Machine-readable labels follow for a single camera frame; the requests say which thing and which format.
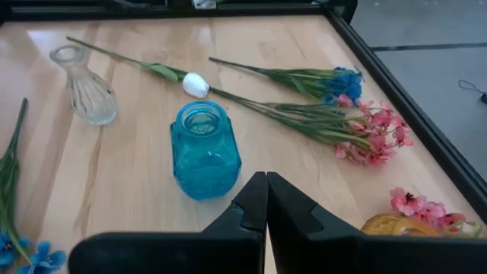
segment table frame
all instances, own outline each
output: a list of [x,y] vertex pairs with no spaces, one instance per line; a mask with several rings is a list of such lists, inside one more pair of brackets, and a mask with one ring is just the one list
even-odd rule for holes
[[426,116],[387,67],[350,27],[357,0],[309,3],[219,4],[213,10],[196,10],[190,0],[167,0],[166,5],[134,4],[108,8],[97,0],[9,0],[7,21],[65,21],[136,18],[204,18],[230,16],[310,15],[325,16],[382,91],[411,126],[458,190],[487,222],[487,183]]

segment clear glass vase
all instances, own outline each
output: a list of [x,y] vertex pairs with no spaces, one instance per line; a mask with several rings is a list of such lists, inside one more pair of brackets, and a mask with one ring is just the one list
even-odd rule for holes
[[231,121],[217,104],[187,104],[170,126],[173,172],[196,200],[223,196],[237,181],[242,162]]
[[105,125],[115,119],[118,111],[115,93],[110,83],[86,66],[84,47],[62,46],[49,57],[68,74],[69,101],[76,114],[94,125]]

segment blue flower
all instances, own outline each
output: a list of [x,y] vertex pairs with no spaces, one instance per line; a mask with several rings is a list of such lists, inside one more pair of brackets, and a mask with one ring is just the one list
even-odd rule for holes
[[[28,247],[30,245],[29,239],[25,237],[20,238],[18,242],[22,247]],[[15,260],[15,252],[15,247],[8,234],[4,231],[0,232],[0,267],[13,263]]]
[[61,269],[66,262],[66,253],[58,250],[49,255],[51,243],[43,241],[37,245],[37,254],[30,257],[31,266],[19,269],[18,274],[50,274]]
[[330,95],[333,98],[345,94],[357,105],[358,99],[362,95],[360,85],[362,82],[362,73],[340,67],[334,68],[333,70],[341,73],[331,79],[320,81],[320,84],[328,90],[326,92],[327,94],[323,97],[323,103],[329,104]]

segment vase neck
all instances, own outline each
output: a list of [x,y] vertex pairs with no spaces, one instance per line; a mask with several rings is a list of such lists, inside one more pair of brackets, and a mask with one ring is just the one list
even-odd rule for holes
[[54,49],[49,53],[52,61],[64,68],[69,74],[84,74],[86,67],[86,49],[81,46],[68,45]]
[[207,139],[220,135],[228,126],[225,111],[209,101],[187,104],[177,114],[176,125],[189,137]]

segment green stem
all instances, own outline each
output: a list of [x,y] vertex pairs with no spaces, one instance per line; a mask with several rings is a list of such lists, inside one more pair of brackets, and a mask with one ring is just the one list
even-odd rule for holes
[[21,133],[21,126],[22,126],[22,122],[24,121],[24,115],[25,115],[26,109],[27,109],[27,98],[24,98],[22,100],[21,111],[18,114],[17,124],[15,125],[14,134],[12,135],[12,138],[10,139],[10,144],[8,144],[7,152],[5,153],[5,154],[12,153],[14,158],[15,158],[15,155],[17,153],[18,139],[19,139],[19,135]]
[[111,52],[111,51],[106,50],[106,49],[102,49],[102,48],[97,47],[97,46],[95,46],[95,45],[91,45],[91,44],[89,44],[89,43],[86,43],[86,42],[83,42],[83,41],[81,41],[81,40],[78,40],[78,39],[76,39],[76,38],[73,38],[73,37],[68,37],[68,36],[67,36],[67,37],[66,37],[66,39],[67,39],[67,40],[69,40],[69,41],[72,41],[72,42],[76,42],[76,43],[78,43],[78,44],[81,44],[81,45],[83,45],[83,46],[86,46],[86,47],[87,47],[87,48],[89,48],[89,49],[94,49],[94,50],[96,50],[96,51],[98,51],[98,52],[100,52],[100,53],[105,53],[105,54],[107,54],[107,55],[109,55],[109,56],[112,56],[112,57],[115,57],[115,58],[117,58],[117,59],[121,59],[121,60],[124,60],[124,61],[129,61],[129,62],[134,62],[135,64],[142,65],[142,62],[140,62],[140,61],[138,61],[138,60],[135,60],[135,59],[132,59],[132,58],[129,58],[129,57],[122,56],[122,55],[120,55],[120,54],[118,54],[118,53],[114,53],[114,52]]
[[18,242],[18,239],[15,237],[13,231],[9,230],[8,231],[8,236],[10,237],[10,241],[12,241],[13,245],[15,248],[17,248],[17,251],[22,257],[30,264],[32,265],[32,261],[30,260],[29,256],[25,253],[24,248],[21,246],[21,243]]
[[17,190],[17,182],[18,182],[18,174],[19,174],[19,165],[17,162],[11,167],[11,172],[9,176],[9,180],[11,181],[11,185],[8,187],[8,196],[5,197],[7,202],[5,203],[5,208],[7,209],[7,222],[11,224],[11,230],[18,236],[17,228],[15,227],[15,193]]
[[225,64],[225,65],[232,65],[232,66],[236,66],[238,68],[248,69],[248,70],[251,70],[253,72],[257,72],[257,73],[260,73],[260,74],[263,74],[263,75],[268,76],[267,75],[268,70],[267,69],[264,69],[264,68],[257,68],[257,67],[253,67],[253,66],[250,66],[250,65],[241,65],[241,64],[237,64],[237,63],[229,62],[229,61],[224,61],[224,60],[217,59],[217,58],[213,58],[213,57],[209,57],[208,59],[210,61],[212,61],[212,62],[215,62],[215,63]]
[[312,76],[312,75],[302,75],[302,74],[289,74],[290,76],[298,76],[298,77],[302,77],[302,78],[311,78],[311,79],[323,79],[321,77],[318,77],[318,76]]

